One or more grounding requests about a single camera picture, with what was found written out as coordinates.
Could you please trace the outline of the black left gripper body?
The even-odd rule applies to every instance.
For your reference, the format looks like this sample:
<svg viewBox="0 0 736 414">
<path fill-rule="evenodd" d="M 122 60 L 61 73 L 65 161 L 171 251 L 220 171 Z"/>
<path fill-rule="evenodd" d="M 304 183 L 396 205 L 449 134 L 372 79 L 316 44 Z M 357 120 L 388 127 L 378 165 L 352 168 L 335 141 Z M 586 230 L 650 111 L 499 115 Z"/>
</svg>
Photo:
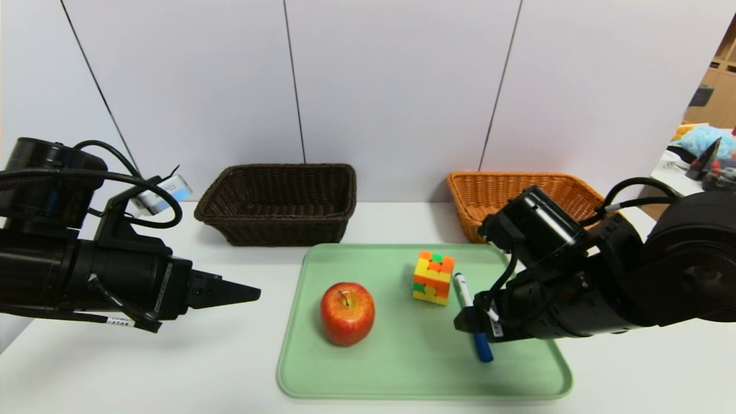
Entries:
<svg viewBox="0 0 736 414">
<path fill-rule="evenodd" d="M 104 288 L 136 309 L 175 320 L 187 312 L 187 279 L 192 263 L 150 252 L 121 251 L 81 240 L 72 270 L 72 307 L 80 311 L 115 312 L 116 307 L 87 281 L 97 275 Z"/>
</svg>

